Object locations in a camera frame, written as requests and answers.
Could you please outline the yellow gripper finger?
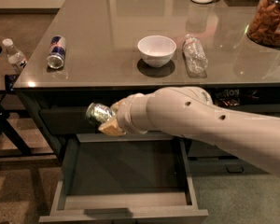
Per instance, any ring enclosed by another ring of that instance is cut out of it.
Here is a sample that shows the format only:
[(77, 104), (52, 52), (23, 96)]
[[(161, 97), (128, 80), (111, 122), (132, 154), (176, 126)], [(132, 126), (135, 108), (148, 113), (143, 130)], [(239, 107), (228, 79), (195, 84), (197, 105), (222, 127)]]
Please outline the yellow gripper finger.
[(124, 102), (125, 102), (125, 98), (115, 102), (114, 104), (112, 104), (111, 109), (112, 110), (118, 110), (119, 107), (124, 104)]
[(126, 134), (120, 126), (116, 118), (109, 119), (107, 122), (99, 126), (99, 131), (109, 136), (123, 136)]

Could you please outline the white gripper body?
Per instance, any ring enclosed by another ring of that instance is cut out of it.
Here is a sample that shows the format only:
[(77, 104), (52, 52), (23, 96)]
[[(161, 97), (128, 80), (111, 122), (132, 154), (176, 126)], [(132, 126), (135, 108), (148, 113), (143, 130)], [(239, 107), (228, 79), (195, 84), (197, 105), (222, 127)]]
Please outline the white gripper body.
[(148, 96), (142, 93), (125, 98), (124, 104), (116, 112), (117, 121), (123, 131), (137, 134), (148, 132), (147, 99)]

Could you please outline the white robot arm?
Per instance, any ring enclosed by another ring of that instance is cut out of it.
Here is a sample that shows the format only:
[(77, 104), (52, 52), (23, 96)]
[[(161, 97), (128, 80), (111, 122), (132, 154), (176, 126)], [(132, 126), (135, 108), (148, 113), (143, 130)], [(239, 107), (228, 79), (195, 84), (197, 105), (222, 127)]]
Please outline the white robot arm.
[(160, 131), (216, 146), (280, 177), (280, 118), (213, 105), (198, 87), (163, 88), (115, 103), (116, 116), (99, 127), (120, 136)]

